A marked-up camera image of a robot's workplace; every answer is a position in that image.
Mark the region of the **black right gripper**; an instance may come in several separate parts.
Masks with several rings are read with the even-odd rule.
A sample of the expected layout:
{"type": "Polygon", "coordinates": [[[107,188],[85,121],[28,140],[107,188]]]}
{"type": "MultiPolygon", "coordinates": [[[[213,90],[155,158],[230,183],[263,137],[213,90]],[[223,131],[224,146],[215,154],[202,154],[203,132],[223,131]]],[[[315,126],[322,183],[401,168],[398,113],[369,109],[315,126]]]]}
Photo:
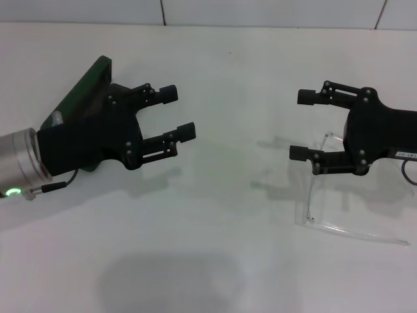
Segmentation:
{"type": "Polygon", "coordinates": [[[320,91],[300,89],[297,104],[350,107],[345,123],[345,151],[325,152],[291,145],[291,160],[311,161],[314,175],[365,175],[382,158],[416,161],[416,112],[385,106],[375,89],[324,81],[320,91]]]}

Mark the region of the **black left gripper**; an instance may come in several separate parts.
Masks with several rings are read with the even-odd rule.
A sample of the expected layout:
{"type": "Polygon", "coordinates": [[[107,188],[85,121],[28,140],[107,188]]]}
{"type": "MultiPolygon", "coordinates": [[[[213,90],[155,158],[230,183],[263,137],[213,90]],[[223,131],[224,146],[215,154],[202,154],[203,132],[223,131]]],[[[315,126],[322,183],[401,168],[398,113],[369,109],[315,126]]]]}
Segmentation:
{"type": "Polygon", "coordinates": [[[72,171],[116,160],[127,170],[178,155],[177,143],[196,139],[188,123],[143,139],[137,112],[178,100],[177,87],[155,90],[149,83],[127,88],[114,83],[79,83],[59,103],[61,125],[37,133],[40,158],[49,171],[72,171]]]}

